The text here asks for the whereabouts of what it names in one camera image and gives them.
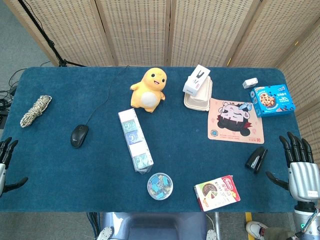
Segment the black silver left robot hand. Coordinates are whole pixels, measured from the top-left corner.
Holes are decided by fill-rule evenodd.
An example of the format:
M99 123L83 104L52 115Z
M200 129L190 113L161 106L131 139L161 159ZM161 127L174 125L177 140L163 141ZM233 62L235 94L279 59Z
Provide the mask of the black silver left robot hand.
M0 195L10 192L12 190L22 187L27 181L28 177L22 178L19 182L14 184L6 184L7 170L10 165L14 148L18 144L18 140L12 141L12 137L0 142Z

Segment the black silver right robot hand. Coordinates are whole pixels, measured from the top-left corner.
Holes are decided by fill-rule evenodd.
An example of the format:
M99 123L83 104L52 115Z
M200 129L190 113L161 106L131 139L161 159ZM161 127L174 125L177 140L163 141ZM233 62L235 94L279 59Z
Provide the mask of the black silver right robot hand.
M266 175L271 182L289 191L298 202L316 202L320 199L320 170L314 163L312 147L304 138L287 132L289 140L280 136L287 165L288 181L276 178L271 172Z

